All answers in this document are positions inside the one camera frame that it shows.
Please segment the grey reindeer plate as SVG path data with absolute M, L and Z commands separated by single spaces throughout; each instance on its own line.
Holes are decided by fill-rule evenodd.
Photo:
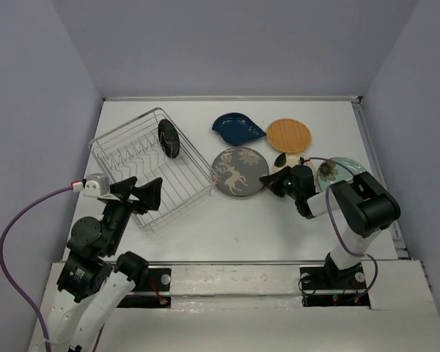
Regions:
M 212 163 L 217 188 L 229 197 L 252 197 L 263 189 L 260 178 L 269 175 L 266 159 L 248 147 L 231 147 Z

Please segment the black round plate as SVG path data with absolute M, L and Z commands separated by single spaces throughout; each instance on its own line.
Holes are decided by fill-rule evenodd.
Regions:
M 176 127 L 168 119 L 162 119 L 158 124 L 158 140 L 166 156 L 171 159 L 179 156 L 179 135 Z

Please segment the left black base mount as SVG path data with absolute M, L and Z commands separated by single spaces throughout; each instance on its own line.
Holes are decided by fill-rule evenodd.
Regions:
M 118 304 L 120 309 L 168 309 L 171 307 L 172 269 L 149 268 L 147 278 Z

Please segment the cream plate with black spot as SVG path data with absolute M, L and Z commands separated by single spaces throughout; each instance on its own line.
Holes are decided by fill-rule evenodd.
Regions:
M 302 161 L 303 165 L 308 166 L 315 173 L 312 162 L 303 153 L 280 153 L 274 161 L 272 170 L 273 172 L 278 172 L 286 166 L 294 167 L 299 165 Z

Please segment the dark blue leaf plate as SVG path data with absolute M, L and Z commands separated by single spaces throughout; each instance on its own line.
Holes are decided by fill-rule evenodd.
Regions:
M 238 112 L 218 117 L 213 122 L 212 131 L 217 132 L 226 143 L 235 147 L 266 136 L 266 132 L 259 125 L 245 114 Z

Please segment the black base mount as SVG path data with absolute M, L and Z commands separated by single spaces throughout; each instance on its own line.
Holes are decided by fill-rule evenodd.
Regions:
M 168 309 L 171 307 L 172 269 L 149 268 L 147 278 L 118 304 L 120 309 Z
M 335 279 L 327 279 L 323 266 L 300 268 L 298 289 L 304 307 L 370 307 L 361 264 Z

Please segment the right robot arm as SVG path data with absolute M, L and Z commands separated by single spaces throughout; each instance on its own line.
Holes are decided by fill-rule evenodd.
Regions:
M 338 244 L 321 267 L 301 271 L 298 287 L 305 293 L 318 290 L 344 290 L 354 282 L 356 292 L 373 286 L 364 278 L 362 260 L 374 258 L 367 253 L 376 237 L 400 218 L 396 199 L 369 173 L 361 172 L 348 180 L 333 183 L 318 193 L 311 169 L 306 165 L 286 166 L 263 176 L 260 182 L 278 197 L 294 200 L 298 213 L 306 219 L 328 215 Z

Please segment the orange woven round plate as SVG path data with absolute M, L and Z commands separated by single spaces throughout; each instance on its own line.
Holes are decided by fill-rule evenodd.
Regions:
M 312 135 L 298 120 L 283 118 L 273 121 L 266 130 L 269 144 L 284 153 L 299 153 L 310 146 Z

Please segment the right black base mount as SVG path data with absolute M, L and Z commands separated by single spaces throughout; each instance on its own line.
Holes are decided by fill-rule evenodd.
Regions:
M 300 268 L 298 289 L 304 307 L 370 307 L 361 264 L 335 279 L 327 279 L 323 266 Z

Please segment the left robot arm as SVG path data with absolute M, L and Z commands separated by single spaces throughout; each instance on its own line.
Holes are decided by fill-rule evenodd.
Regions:
M 71 189 L 96 198 L 105 207 L 98 218 L 74 223 L 67 241 L 69 255 L 56 282 L 56 295 L 46 327 L 34 351 L 88 351 L 111 313 L 132 290 L 144 287 L 149 263 L 133 252 L 116 254 L 133 214 L 157 211 L 163 180 L 138 185 L 135 176 L 110 183 L 101 173 L 75 181 Z

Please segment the teal flower plate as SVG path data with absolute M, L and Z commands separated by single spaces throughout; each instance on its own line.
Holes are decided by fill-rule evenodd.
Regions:
M 333 157 L 331 161 L 323 161 L 318 167 L 316 180 L 321 191 L 325 191 L 332 183 L 350 180 L 367 170 L 358 161 L 346 157 Z

